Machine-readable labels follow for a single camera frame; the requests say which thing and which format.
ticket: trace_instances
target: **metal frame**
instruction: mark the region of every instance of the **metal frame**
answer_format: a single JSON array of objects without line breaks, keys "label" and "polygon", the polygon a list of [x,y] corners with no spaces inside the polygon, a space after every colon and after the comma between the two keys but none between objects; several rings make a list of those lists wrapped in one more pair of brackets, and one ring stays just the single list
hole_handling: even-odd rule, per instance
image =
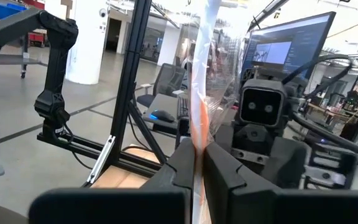
[{"label": "metal frame", "polygon": [[[116,107],[112,120],[111,132],[109,135],[115,137],[115,142],[103,166],[102,173],[109,166],[116,166],[144,177],[152,177],[167,160],[150,130],[147,128],[147,125],[143,121],[141,112],[134,103],[134,90],[136,86],[135,78],[151,5],[152,0],[135,2],[132,25],[129,34],[130,37],[127,43],[126,54],[124,57],[124,65],[121,72]],[[153,150],[160,163],[156,163],[121,151],[122,141],[124,139],[124,133],[127,124],[125,121],[127,120],[128,116],[133,117],[134,122],[146,138],[147,143]],[[66,132],[63,132],[61,135],[59,135],[59,137],[67,140],[68,142],[56,141],[55,138],[52,138],[48,134],[49,131],[46,129],[46,127],[47,123],[44,122],[44,130],[37,136],[38,140],[61,147],[73,153],[90,157],[92,159],[98,159],[98,157],[101,155],[101,151],[103,150],[104,145],[78,136],[73,136],[72,138],[71,134]],[[89,186],[90,185],[87,183],[83,185],[83,187]]]}]

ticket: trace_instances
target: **gray floor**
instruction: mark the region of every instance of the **gray floor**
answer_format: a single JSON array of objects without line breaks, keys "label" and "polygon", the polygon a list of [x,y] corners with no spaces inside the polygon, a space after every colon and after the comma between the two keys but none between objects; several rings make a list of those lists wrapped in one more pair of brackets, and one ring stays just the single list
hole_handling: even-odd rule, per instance
[{"label": "gray floor", "polygon": [[[19,49],[5,47],[2,52],[15,54]],[[30,52],[31,57],[42,55],[43,61],[47,62],[47,49],[32,47]],[[112,116],[114,111],[122,61],[121,55],[106,52],[99,84],[85,86],[65,82],[63,95],[66,109],[69,113],[76,113],[68,125],[76,135],[105,142],[111,128],[112,119],[108,116]],[[23,215],[26,215],[31,201],[42,192],[57,187],[78,187],[89,174],[89,170],[82,167],[70,152],[36,140],[40,132],[36,126],[41,124],[42,118],[34,111],[33,105],[44,88],[46,70],[38,65],[28,66],[27,76],[21,80],[20,66],[0,67],[0,139],[3,141],[0,144],[0,161],[6,170],[6,174],[0,177],[0,205]],[[158,70],[155,64],[141,61],[137,73],[138,84],[154,82]],[[91,110],[107,116],[85,110],[103,101],[107,102]],[[28,133],[17,136],[19,131]],[[135,131],[145,143],[136,127]],[[174,139],[157,133],[153,135],[166,154],[173,152]],[[130,144],[137,142],[127,125],[123,145]],[[94,163],[92,159],[81,158],[88,165]]]}]

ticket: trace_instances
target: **computer monitor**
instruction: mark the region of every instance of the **computer monitor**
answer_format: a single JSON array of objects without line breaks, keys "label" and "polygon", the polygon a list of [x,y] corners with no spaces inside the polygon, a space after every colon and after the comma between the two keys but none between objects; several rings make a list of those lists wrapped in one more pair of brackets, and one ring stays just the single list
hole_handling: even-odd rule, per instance
[{"label": "computer monitor", "polygon": [[[317,58],[335,15],[327,12],[252,31],[242,71],[258,65],[289,74]],[[299,77],[309,79],[312,70],[305,70]]]}]

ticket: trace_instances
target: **plastic wrap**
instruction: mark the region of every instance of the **plastic wrap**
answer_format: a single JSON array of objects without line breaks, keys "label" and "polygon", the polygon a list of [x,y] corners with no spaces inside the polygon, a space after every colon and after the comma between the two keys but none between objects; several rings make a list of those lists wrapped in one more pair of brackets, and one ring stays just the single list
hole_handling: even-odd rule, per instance
[{"label": "plastic wrap", "polygon": [[197,14],[192,16],[189,27],[195,25],[198,33],[195,44],[190,43],[188,47],[188,55],[192,56],[192,66],[188,69],[190,129],[196,148],[193,223],[202,223],[207,215],[202,155],[239,92],[244,39],[253,15],[249,4],[228,7],[220,0],[205,0],[200,4],[193,5]]}]

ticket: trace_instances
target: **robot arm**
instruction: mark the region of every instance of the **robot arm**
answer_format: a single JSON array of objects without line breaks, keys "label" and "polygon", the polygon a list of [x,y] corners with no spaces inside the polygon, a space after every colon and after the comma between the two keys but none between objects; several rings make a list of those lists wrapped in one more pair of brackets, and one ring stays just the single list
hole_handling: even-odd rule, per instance
[{"label": "robot arm", "polygon": [[68,51],[75,44],[78,28],[74,20],[59,19],[47,11],[28,9],[0,20],[0,50],[8,42],[37,28],[47,30],[50,53],[45,89],[35,102],[35,110],[45,118],[43,132],[56,139],[70,118],[62,96]]}]

